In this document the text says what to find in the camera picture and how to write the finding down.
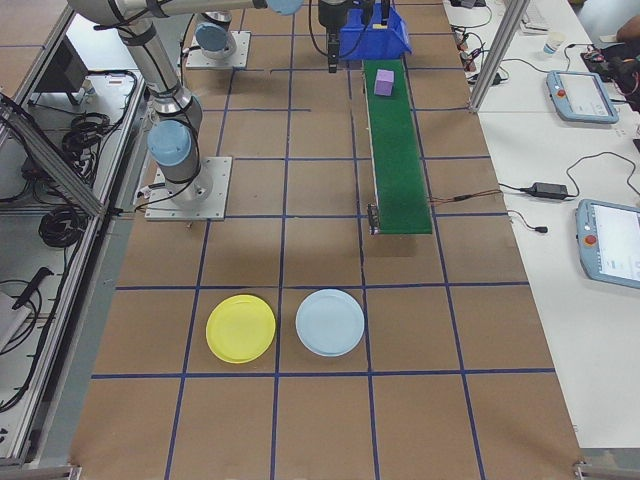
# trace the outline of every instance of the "green conveyor belt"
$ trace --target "green conveyor belt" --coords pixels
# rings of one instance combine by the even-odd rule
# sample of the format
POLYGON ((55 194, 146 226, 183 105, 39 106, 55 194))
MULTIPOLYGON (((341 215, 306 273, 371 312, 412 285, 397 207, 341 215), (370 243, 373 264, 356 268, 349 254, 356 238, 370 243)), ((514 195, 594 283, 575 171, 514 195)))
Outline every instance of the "green conveyor belt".
POLYGON ((364 76, 378 202, 377 216, 374 215, 376 233, 432 233, 424 169, 402 61, 367 60, 364 76), (395 82, 389 97, 374 95, 378 69, 394 71, 395 82))

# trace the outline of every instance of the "blue plastic crate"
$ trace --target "blue plastic crate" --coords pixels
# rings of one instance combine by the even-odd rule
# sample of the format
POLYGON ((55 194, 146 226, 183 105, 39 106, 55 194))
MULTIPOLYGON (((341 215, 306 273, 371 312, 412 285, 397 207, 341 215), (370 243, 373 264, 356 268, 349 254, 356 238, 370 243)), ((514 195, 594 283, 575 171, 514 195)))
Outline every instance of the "blue plastic crate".
POLYGON ((363 27, 362 11, 359 9, 349 11, 349 20, 342 28, 340 36, 341 60, 392 60, 400 58, 405 52, 412 52, 407 25, 402 17, 391 8, 387 28, 374 28, 374 25, 380 24, 381 19, 382 9, 380 4, 376 3, 373 7, 372 21, 358 47, 351 52, 363 27))

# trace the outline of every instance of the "white cup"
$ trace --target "white cup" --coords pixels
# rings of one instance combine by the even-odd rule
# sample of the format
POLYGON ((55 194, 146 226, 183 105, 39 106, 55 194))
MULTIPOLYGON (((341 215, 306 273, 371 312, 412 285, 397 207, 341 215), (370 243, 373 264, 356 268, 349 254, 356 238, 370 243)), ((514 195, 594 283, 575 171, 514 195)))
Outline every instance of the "white cup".
POLYGON ((545 42, 542 51, 548 55, 553 55, 558 51, 558 47, 562 45, 562 42, 564 42, 566 38, 567 37, 565 37, 564 33, 549 32, 549 35, 547 35, 547 41, 545 42))

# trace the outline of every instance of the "white table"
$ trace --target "white table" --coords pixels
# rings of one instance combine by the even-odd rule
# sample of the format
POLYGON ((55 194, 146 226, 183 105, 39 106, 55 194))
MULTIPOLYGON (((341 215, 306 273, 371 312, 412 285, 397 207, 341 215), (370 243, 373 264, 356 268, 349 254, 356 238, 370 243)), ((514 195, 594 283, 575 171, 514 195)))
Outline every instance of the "white table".
MULTIPOLYGON (((491 24, 472 30, 487 46, 504 12, 499 0, 488 3, 494 11, 491 24)), ((486 9, 447 4, 445 1, 454 24, 478 24, 488 17, 486 9)), ((567 35, 566 43, 589 42, 568 3, 538 0, 538 6, 552 29, 567 35)), ((507 58, 523 58, 544 70, 564 70, 562 52, 552 58, 539 53, 544 40, 545 36, 518 32, 507 58)), ((570 49, 571 70, 585 71, 580 51, 570 49)), ((605 150, 640 166, 640 154, 631 141, 638 137, 640 116, 628 106, 617 107, 621 118, 613 126, 567 123, 554 113, 544 74, 519 62, 504 66, 510 81, 491 88, 479 114, 500 182, 518 187, 534 181, 563 183, 574 193, 566 168, 581 156, 605 150)), ((572 173, 582 190, 581 199, 639 205, 640 199, 625 184, 630 169, 620 159, 603 156, 585 160, 572 173)), ((639 173, 632 183, 640 189, 639 173)), ((505 203, 530 224, 549 227, 549 233, 541 235, 525 229, 517 218, 513 222, 580 446, 640 447, 640 290, 587 279, 575 239, 577 201, 544 201, 507 193, 505 203)))

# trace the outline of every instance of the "tablet screen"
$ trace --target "tablet screen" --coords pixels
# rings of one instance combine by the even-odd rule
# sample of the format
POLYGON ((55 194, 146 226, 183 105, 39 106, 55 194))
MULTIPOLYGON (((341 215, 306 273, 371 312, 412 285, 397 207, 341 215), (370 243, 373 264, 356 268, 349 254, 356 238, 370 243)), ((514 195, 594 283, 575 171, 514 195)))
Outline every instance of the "tablet screen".
POLYGON ((593 205, 600 273, 640 280, 640 214, 593 205))
POLYGON ((560 74, 571 110, 580 115, 606 117, 609 110, 604 103, 598 84, 591 75, 560 74))

